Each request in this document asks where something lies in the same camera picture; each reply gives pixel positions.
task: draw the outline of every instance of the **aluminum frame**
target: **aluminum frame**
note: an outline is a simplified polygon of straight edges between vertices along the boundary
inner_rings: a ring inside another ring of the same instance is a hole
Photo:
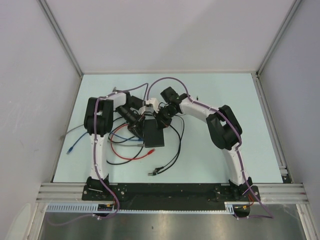
[[[280,168],[280,172],[283,176],[286,176],[288,173],[290,173],[290,169],[288,169],[289,167],[280,143],[275,122],[273,120],[273,117],[266,99],[266,95],[261,84],[260,77],[256,73],[252,73],[251,76],[253,79],[253,84],[255,87],[256,94],[260,102],[264,120],[265,120],[267,129],[269,131],[271,143],[275,152],[275,157],[278,162],[278,166]]]
[[[308,204],[303,184],[259,183],[260,198],[264,204]],[[84,183],[43,183],[40,187],[37,203],[88,203],[83,201]],[[90,201],[90,203],[112,204],[112,201]]]

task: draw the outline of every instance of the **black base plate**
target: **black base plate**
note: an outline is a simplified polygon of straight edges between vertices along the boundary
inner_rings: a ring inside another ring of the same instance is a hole
[[[228,195],[230,186],[216,183],[118,183],[109,187],[118,197],[122,210],[216,211],[225,210],[224,202],[249,202],[247,194],[236,200]],[[260,197],[258,187],[252,189]],[[114,199],[112,195],[90,198],[90,201],[101,200]]]
[[[251,186],[254,194],[260,200],[260,193],[257,186]],[[229,185],[221,185],[217,184],[214,186],[214,190],[212,190],[215,194],[215,200],[217,202],[250,202],[248,195],[251,195],[252,199],[255,197],[252,195],[250,191],[247,191],[244,195],[235,198],[232,194],[231,187]]]

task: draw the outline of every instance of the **light blue tabletop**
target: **light blue tabletop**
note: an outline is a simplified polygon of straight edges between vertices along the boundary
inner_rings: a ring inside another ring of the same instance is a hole
[[[282,183],[280,170],[270,140],[267,125],[259,103],[252,76],[249,73],[184,73],[184,74],[103,74],[84,75],[76,99],[69,128],[83,124],[88,98],[109,94],[114,87],[120,90],[130,89],[143,83],[153,83],[162,77],[175,77],[183,81],[192,97],[213,107],[229,105],[237,117],[243,134],[241,153],[247,171],[254,183]],[[158,82],[150,92],[150,97],[158,98],[160,92],[171,86],[178,94],[184,92],[180,83],[174,80]],[[131,94],[143,98],[144,88]],[[155,152],[142,160],[134,160],[124,165],[108,165],[111,183],[227,183],[228,167],[220,149],[210,139],[207,125],[189,115],[184,115],[185,133],[182,139],[180,157],[168,171],[148,176],[155,168],[168,163],[178,150],[178,137],[171,128],[164,130],[165,147],[156,148]],[[119,120],[114,127],[123,123]],[[175,117],[172,125],[182,130],[182,121]],[[73,143],[85,132],[83,127],[72,131],[65,138],[59,158],[54,182],[85,182],[90,174],[92,150],[89,135],[85,135],[66,154]],[[129,137],[126,129],[119,134]],[[116,146],[115,149],[124,157],[132,158],[138,147]],[[107,159],[120,163],[107,146]]]

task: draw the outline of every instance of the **connector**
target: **connector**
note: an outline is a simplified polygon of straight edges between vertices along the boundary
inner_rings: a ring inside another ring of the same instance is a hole
[[[72,147],[70,147],[69,148],[69,150],[66,152],[66,154],[69,154],[69,153],[71,153],[71,151],[74,149],[74,147],[72,146]]]
[[[148,173],[148,176],[151,176],[151,177],[152,177],[152,176],[155,176],[155,175],[157,175],[157,174],[158,174],[157,172],[154,172],[154,171],[153,171],[153,172]]]
[[[163,169],[163,168],[164,168],[163,166],[162,166],[162,167],[157,167],[157,168],[155,168],[155,169],[153,170],[153,172],[148,173],[148,176],[158,175],[158,172],[159,172],[161,169]]]
[[[155,149],[154,148],[152,148],[150,151],[148,151],[148,155],[150,155],[150,154],[152,154],[153,152],[155,151]]]

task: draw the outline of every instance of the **black cable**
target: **black cable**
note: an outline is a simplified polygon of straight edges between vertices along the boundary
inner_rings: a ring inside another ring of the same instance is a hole
[[[170,127],[176,132],[176,134],[177,134],[178,137],[179,137],[179,147],[178,147],[178,151],[177,151],[176,155],[173,157],[173,159],[172,159],[170,162],[168,162],[165,166],[161,167],[161,168],[158,169],[158,170],[161,170],[161,169],[165,168],[165,167],[168,166],[172,161],[173,161],[173,163],[172,163],[170,166],[168,166],[166,169],[161,170],[161,171],[157,171],[157,175],[158,175],[158,174],[162,174],[162,173],[164,173],[165,171],[167,171],[168,169],[170,169],[170,168],[176,163],[176,161],[178,160],[179,155],[180,155],[180,151],[181,151],[181,140],[182,140],[182,138],[180,137],[179,132],[178,132],[172,125],[170,125]]]
[[[169,105],[168,103],[165,103],[165,102],[162,101],[162,102],[159,103],[158,109],[160,109],[160,105],[161,105],[161,104],[164,104],[165,106],[166,106],[166,105]]]
[[[115,122],[115,121],[117,121],[117,120],[119,120],[119,119],[123,119],[123,118],[124,118],[123,116],[120,116],[120,117],[116,118],[115,120],[113,120],[113,122]],[[117,126],[116,128],[114,128],[110,133],[112,134],[117,128],[120,128],[121,126],[123,126],[123,125],[125,125],[125,124],[126,124],[126,122],[122,123],[121,125],[119,125],[119,126]],[[110,134],[109,134],[109,136],[108,136],[109,141],[112,142],[112,143],[114,143],[114,144],[122,144],[122,143],[125,143],[126,141],[129,141],[130,139],[133,139],[133,138],[135,138],[135,136],[129,137],[128,139],[123,140],[123,141],[113,141],[113,140],[111,140],[111,138],[110,138]]]
[[[182,117],[178,116],[178,115],[176,115],[176,116],[179,117],[179,118],[181,118],[181,120],[182,120],[182,122],[183,122],[181,140],[180,140],[180,142],[179,142],[179,144],[181,144],[182,138],[183,138],[184,133],[185,133],[185,120],[184,120]],[[177,152],[176,155],[173,157],[173,159],[172,159],[170,162],[168,162],[166,165],[164,165],[163,168],[165,168],[166,166],[168,166],[168,165],[175,159],[175,157],[176,157],[178,154],[180,154],[180,152]]]
[[[112,163],[112,162],[109,162],[108,160],[106,160],[106,162],[107,162],[108,164],[110,164],[110,165],[122,165],[122,164],[127,164],[127,163],[131,162],[132,160],[134,160],[136,157],[138,157],[143,148],[144,148],[144,147],[142,146],[142,147],[140,148],[139,152],[138,152],[131,160],[124,161],[124,162],[120,162],[120,163]]]
[[[162,166],[162,167],[157,167],[156,169],[154,169],[154,171],[153,171],[152,173],[149,173],[149,174],[148,174],[149,176],[155,176],[155,175],[158,175],[158,174],[161,174],[161,173],[167,171],[168,169],[170,169],[170,168],[177,162],[177,160],[178,160],[178,158],[179,158],[179,156],[180,156],[181,141],[182,141],[182,138],[183,138],[184,133],[185,133],[185,120],[184,120],[182,117],[178,116],[178,115],[177,115],[177,117],[179,117],[179,118],[182,120],[182,122],[183,122],[183,125],[182,125],[182,134],[181,134],[181,136],[180,136],[180,134],[178,133],[178,131],[177,131],[172,125],[170,125],[170,127],[175,131],[175,133],[176,133],[176,134],[178,135],[178,137],[179,137],[178,151],[177,151],[177,153],[175,154],[175,156],[171,159],[171,161],[169,161],[166,165],[164,165],[164,166]]]

